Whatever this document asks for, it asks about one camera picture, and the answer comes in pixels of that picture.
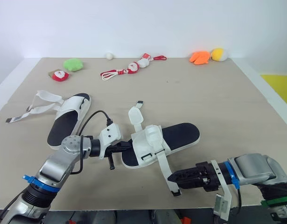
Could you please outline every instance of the yellow plush toy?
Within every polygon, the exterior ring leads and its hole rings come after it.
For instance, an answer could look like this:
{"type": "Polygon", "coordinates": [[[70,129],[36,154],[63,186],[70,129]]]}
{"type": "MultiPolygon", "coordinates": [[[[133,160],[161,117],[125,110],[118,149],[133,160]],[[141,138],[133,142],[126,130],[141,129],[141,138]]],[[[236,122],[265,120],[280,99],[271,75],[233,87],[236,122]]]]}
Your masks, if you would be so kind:
{"type": "Polygon", "coordinates": [[[212,51],[210,56],[212,60],[217,61],[217,62],[222,62],[228,58],[228,53],[225,49],[216,48],[212,51]]]}

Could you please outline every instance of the black cable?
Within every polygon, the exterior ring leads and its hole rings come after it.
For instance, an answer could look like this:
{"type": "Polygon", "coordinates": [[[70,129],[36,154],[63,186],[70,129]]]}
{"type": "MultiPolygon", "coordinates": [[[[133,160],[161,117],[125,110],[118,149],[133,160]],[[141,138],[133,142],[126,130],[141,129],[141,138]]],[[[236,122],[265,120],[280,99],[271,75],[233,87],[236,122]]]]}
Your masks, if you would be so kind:
{"type": "Polygon", "coordinates": [[[253,185],[257,187],[261,187],[261,188],[271,188],[271,189],[282,190],[282,191],[287,192],[286,188],[281,188],[281,187],[277,187],[274,185],[265,185],[265,184],[260,184],[260,183],[254,183],[253,185]]]}
{"type": "Polygon", "coordinates": [[[106,112],[102,111],[102,110],[99,110],[99,111],[96,111],[94,112],[91,116],[89,116],[89,118],[86,120],[86,122],[83,124],[82,128],[80,129],[79,131],[79,135],[81,135],[83,129],[85,128],[85,126],[87,125],[88,121],[93,117],[95,116],[97,113],[103,113],[105,115],[105,117],[107,118],[107,126],[109,126],[110,124],[112,124],[112,120],[110,119],[110,117],[106,114],[106,112]]]}
{"type": "Polygon", "coordinates": [[[238,189],[238,210],[236,213],[231,213],[233,216],[237,216],[242,208],[242,196],[241,196],[241,191],[238,189]]]}
{"type": "Polygon", "coordinates": [[[2,216],[4,215],[4,213],[8,210],[8,208],[17,200],[17,198],[20,196],[20,194],[22,194],[27,188],[25,188],[23,191],[21,191],[10,203],[8,203],[8,205],[4,208],[4,210],[2,210],[2,212],[0,213],[0,219],[2,219],[2,216]]]}
{"type": "Polygon", "coordinates": [[[83,135],[81,135],[80,139],[80,169],[77,172],[71,172],[72,175],[80,174],[83,170],[83,135]]]}
{"type": "Polygon", "coordinates": [[[73,214],[70,216],[69,221],[72,220],[73,216],[75,215],[76,211],[73,212],[73,214]]]}

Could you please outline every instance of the beige table surface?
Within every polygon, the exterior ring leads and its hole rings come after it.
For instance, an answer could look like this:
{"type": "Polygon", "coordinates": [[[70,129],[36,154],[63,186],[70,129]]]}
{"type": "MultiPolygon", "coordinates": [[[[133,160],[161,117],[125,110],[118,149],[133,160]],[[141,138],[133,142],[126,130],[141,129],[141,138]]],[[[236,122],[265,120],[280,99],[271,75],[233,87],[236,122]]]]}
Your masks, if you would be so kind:
{"type": "MultiPolygon", "coordinates": [[[[26,77],[0,111],[0,208],[27,186],[21,178],[34,175],[47,156],[53,153],[46,143],[55,112],[29,116],[6,124],[8,117],[19,116],[32,102],[37,90],[69,97],[86,92],[93,102],[89,113],[105,110],[120,125],[124,140],[133,127],[128,110],[143,100],[143,125],[162,127],[182,122],[195,124],[200,142],[168,157],[173,171],[190,168],[197,162],[245,153],[262,153],[276,159],[287,173],[287,126],[248,78],[233,63],[210,62],[195,66],[187,59],[152,62],[135,75],[122,75],[102,81],[99,74],[126,67],[137,59],[82,59],[84,69],[67,81],[57,83],[47,73],[62,68],[63,58],[44,58],[26,77]]],[[[95,135],[105,127],[97,115],[84,130],[95,135]]],[[[73,175],[52,203],[54,210],[166,209],[213,207],[215,192],[203,189],[182,190],[173,197],[158,163],[140,169],[127,169],[114,155],[116,169],[109,170],[107,159],[89,158],[84,170],[73,175]]],[[[233,205],[237,204],[235,189],[233,205]]],[[[243,205],[259,204],[260,191],[254,186],[241,188],[243,205]]]]}

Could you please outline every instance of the white ball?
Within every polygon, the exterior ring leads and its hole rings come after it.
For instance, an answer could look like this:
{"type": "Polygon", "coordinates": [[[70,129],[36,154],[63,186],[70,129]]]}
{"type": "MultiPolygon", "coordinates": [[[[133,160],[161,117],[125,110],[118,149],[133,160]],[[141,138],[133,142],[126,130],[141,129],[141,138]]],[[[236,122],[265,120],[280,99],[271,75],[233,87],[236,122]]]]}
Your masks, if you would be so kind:
{"type": "Polygon", "coordinates": [[[110,52],[106,53],[105,56],[106,56],[106,58],[107,58],[108,60],[112,60],[112,59],[113,59],[113,54],[110,53],[110,52]]]}

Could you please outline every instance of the red cord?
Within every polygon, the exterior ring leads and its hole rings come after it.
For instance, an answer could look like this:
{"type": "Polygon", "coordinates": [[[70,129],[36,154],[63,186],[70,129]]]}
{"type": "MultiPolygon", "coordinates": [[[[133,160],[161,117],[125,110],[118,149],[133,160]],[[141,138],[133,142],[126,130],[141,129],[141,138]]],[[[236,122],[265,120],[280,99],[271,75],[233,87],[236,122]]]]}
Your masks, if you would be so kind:
{"type": "Polygon", "coordinates": [[[164,56],[164,55],[160,55],[160,56],[157,56],[157,57],[154,57],[154,60],[167,60],[167,58],[164,56]]]}

